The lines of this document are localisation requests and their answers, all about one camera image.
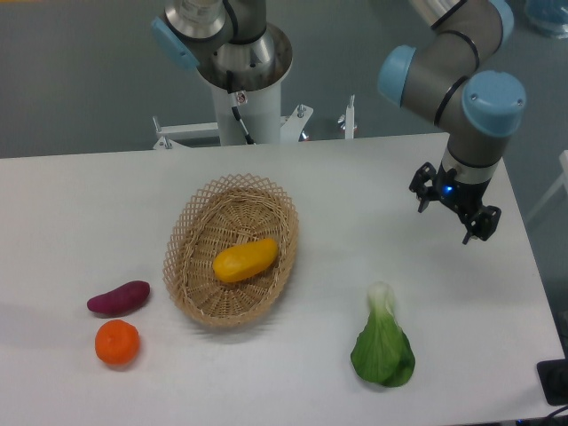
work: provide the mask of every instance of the sweet potato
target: sweet potato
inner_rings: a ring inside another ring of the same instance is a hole
[[[89,311],[107,315],[123,315],[144,304],[150,295],[150,284],[145,281],[131,281],[104,295],[93,297],[87,302]]]

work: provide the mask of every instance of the woven basket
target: woven basket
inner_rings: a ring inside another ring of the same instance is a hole
[[[185,206],[171,235],[164,281],[176,306],[210,326],[231,327],[265,313],[288,280],[296,257],[298,217],[292,200],[267,178],[251,175],[213,180]],[[272,266],[238,284],[213,272],[224,249],[273,238],[279,255]]]

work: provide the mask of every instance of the gray floor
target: gray floor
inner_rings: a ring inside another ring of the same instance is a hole
[[[356,95],[359,136],[437,131],[376,92],[376,75],[397,45],[433,35],[407,1],[267,0],[269,20],[294,47],[283,114],[315,108],[312,138],[340,138],[335,121]],[[525,121],[505,156],[526,214],[554,182],[568,149],[568,40],[528,25],[510,0],[515,32],[484,68],[525,85]],[[162,125],[214,121],[208,90],[170,64],[149,31],[161,0],[0,4],[0,158],[151,149],[152,115]],[[438,162],[440,153],[425,161]],[[568,202],[529,228],[554,312],[568,311]]]

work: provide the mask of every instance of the bok choy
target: bok choy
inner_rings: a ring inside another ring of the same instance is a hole
[[[394,292],[389,284],[378,282],[367,295],[371,312],[351,352],[351,363],[366,382],[402,386],[414,372],[415,358],[394,317]]]

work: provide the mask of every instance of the yellow mango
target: yellow mango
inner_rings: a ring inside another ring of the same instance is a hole
[[[213,271],[223,282],[253,277],[268,269],[278,256],[278,243],[272,238],[232,246],[215,257]]]

